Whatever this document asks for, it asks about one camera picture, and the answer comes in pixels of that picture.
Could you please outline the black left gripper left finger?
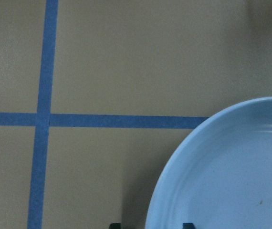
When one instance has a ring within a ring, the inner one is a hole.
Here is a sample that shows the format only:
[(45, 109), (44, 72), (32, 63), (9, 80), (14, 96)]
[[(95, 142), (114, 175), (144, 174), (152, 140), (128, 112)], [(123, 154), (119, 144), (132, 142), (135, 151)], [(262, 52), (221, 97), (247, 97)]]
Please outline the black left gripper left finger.
[(120, 223), (111, 223), (109, 225), (109, 229), (121, 229), (121, 224)]

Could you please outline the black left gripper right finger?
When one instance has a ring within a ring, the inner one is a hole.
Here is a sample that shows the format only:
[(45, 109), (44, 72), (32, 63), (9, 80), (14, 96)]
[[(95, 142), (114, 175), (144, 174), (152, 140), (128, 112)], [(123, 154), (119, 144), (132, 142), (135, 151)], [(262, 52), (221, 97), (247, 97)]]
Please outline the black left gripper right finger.
[(195, 229), (195, 226), (193, 223), (183, 223), (182, 228), (183, 229)]

